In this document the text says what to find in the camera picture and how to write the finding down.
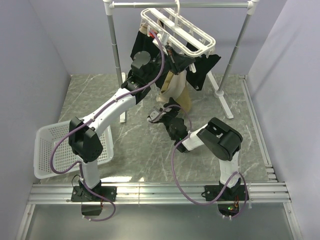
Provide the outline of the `tan underwear with cream waistband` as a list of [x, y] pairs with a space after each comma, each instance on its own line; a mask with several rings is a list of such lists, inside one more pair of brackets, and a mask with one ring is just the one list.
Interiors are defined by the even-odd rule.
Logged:
[[188, 113], [192, 107], [192, 101], [187, 87], [186, 73], [184, 70], [176, 75], [169, 71], [156, 101], [166, 104], [170, 98], [173, 98]]

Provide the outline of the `white clip hanger frame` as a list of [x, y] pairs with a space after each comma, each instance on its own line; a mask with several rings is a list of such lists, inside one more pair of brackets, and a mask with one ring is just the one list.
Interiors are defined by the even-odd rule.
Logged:
[[180, 54], [192, 58], [203, 54], [207, 58], [213, 55], [216, 40], [180, 14], [181, 4], [178, 0], [174, 3], [174, 8], [150, 7], [142, 10], [141, 22], [147, 25], [148, 31], [167, 32], [169, 34], [168, 45]]

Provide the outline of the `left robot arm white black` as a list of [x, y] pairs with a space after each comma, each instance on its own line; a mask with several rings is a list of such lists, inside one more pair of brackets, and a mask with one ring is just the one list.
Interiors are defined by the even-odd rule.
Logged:
[[74, 117], [69, 123], [68, 144], [80, 160], [83, 195], [96, 201], [101, 195], [98, 157], [103, 152], [101, 134], [122, 113], [137, 105], [151, 90], [151, 85], [168, 72], [179, 74], [195, 62], [195, 58], [177, 53], [166, 46], [165, 53], [151, 57], [147, 51], [137, 52], [131, 70], [117, 92], [102, 106], [83, 119]]

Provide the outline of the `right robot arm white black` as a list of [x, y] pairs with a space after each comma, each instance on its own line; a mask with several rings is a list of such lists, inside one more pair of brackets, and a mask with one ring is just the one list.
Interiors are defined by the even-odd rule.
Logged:
[[177, 117], [182, 107], [172, 98], [161, 108], [152, 123], [164, 124], [174, 141], [174, 147], [181, 153], [190, 152], [201, 146], [207, 147], [219, 160], [220, 194], [226, 200], [233, 199], [240, 192], [239, 153], [242, 135], [217, 117], [210, 119], [201, 128], [187, 130], [184, 120]]

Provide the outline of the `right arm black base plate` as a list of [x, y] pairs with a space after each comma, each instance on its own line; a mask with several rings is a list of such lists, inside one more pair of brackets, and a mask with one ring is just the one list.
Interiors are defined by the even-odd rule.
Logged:
[[[204, 192], [201, 194], [207, 202], [212, 201], [218, 196], [222, 190], [223, 185], [205, 185]], [[244, 185], [234, 186], [232, 188], [226, 188], [218, 201], [234, 202], [235, 200], [244, 201], [249, 200], [249, 194], [246, 192]]]

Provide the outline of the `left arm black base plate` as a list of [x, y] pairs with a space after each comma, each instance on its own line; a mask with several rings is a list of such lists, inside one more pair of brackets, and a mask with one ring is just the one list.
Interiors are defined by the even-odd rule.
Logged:
[[[117, 187], [101, 186], [97, 194], [114, 202], [116, 200]], [[100, 197], [97, 197], [88, 192], [85, 187], [78, 185], [73, 187], [70, 199], [71, 202], [100, 202], [101, 200], [102, 199]]]

